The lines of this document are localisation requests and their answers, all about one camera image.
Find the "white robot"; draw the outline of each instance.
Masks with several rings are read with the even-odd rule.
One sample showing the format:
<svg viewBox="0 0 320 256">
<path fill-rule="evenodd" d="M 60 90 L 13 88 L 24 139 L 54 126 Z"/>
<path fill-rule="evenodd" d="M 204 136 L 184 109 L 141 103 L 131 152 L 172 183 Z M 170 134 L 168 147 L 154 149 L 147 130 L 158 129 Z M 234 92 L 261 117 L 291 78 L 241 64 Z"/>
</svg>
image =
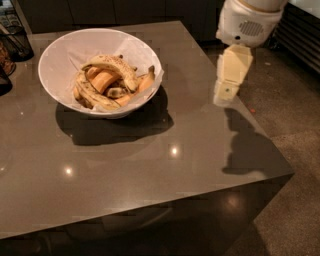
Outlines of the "white robot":
<svg viewBox="0 0 320 256">
<path fill-rule="evenodd" d="M 253 60 L 251 49 L 263 44 L 282 17 L 288 0 L 226 0 L 216 37 L 229 45 L 219 56 L 213 102 L 228 106 Z"/>
</svg>

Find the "cabinet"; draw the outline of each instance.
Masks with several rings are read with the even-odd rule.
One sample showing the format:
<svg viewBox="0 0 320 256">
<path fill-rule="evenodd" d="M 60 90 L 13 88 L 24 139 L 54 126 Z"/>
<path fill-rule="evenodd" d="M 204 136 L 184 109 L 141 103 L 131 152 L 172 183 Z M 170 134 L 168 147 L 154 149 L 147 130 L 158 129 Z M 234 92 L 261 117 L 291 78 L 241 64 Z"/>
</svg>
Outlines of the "cabinet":
<svg viewBox="0 0 320 256">
<path fill-rule="evenodd" d="M 18 0 L 33 33 L 180 20 L 198 41 L 215 40 L 224 0 Z"/>
<path fill-rule="evenodd" d="M 73 29 L 67 0 L 18 0 L 33 33 Z"/>
<path fill-rule="evenodd" d="M 141 24 L 165 21 L 165 0 L 113 0 L 117 24 Z"/>
<path fill-rule="evenodd" d="M 112 0 L 68 0 L 74 25 L 115 25 Z"/>
</svg>

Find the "bowl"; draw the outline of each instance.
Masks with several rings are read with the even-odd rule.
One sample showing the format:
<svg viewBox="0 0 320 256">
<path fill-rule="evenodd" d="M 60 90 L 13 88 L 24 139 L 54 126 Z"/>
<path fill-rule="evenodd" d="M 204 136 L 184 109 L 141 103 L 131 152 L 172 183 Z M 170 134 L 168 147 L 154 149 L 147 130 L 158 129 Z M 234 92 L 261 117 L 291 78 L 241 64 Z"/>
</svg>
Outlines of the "bowl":
<svg viewBox="0 0 320 256">
<path fill-rule="evenodd" d="M 137 76 L 155 67 L 155 80 L 145 91 L 116 110 L 83 107 L 74 99 L 73 81 L 82 64 L 99 54 L 123 55 L 129 65 L 137 67 Z M 44 89 L 57 102 L 75 111 L 108 119 L 129 115 L 148 102 L 160 87 L 163 70 L 158 56 L 140 39 L 106 28 L 82 29 L 61 36 L 42 53 L 38 74 Z"/>
</svg>

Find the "gray table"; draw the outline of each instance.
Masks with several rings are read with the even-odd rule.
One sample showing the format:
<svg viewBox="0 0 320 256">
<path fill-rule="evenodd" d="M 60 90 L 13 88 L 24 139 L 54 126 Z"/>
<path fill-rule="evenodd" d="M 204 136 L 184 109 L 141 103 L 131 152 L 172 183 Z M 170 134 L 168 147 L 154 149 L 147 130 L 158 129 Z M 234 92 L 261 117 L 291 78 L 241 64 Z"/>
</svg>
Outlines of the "gray table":
<svg viewBox="0 0 320 256">
<path fill-rule="evenodd" d="M 37 64 L 64 33 L 30 35 L 35 57 L 0 98 L 0 238 L 292 174 L 238 98 L 212 104 L 216 67 L 180 22 L 116 29 L 165 70 L 153 100 L 120 120 L 51 99 Z"/>
</svg>

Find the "concrete floor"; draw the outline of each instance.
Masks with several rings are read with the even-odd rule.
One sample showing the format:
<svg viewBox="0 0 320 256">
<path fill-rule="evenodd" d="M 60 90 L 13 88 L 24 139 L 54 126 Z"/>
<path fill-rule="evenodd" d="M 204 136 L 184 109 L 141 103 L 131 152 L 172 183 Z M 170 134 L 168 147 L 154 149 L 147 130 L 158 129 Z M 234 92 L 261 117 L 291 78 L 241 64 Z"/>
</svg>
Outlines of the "concrete floor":
<svg viewBox="0 0 320 256">
<path fill-rule="evenodd" d="M 214 64 L 221 48 L 204 48 Z M 295 175 L 225 256 L 320 255 L 320 75 L 286 49 L 254 55 L 239 97 Z"/>
</svg>

